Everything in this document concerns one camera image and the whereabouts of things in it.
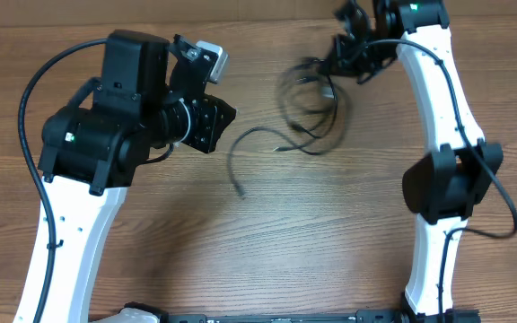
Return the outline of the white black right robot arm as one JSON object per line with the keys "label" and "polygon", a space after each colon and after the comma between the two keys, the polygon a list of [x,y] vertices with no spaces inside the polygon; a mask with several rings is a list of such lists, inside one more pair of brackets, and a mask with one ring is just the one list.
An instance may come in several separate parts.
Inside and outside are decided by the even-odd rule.
{"label": "white black right robot arm", "polygon": [[451,283],[460,237],[504,155],[473,117],[451,48],[441,1],[375,1],[375,21],[356,1],[335,12],[345,32],[334,38],[323,74],[370,81],[399,61],[408,76],[425,136],[425,155],[403,175],[415,214],[411,274],[397,322],[479,322],[477,310],[453,306]]}

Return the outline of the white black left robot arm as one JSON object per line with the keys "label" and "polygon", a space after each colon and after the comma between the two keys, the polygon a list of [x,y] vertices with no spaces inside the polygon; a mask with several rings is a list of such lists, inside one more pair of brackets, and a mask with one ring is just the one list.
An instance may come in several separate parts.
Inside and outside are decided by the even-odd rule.
{"label": "white black left robot arm", "polygon": [[236,116],[206,93],[228,65],[222,47],[128,30],[101,45],[101,75],[44,123],[39,157],[18,131],[40,199],[18,322],[87,321],[105,242],[137,168],[153,163],[153,149],[213,152]]}

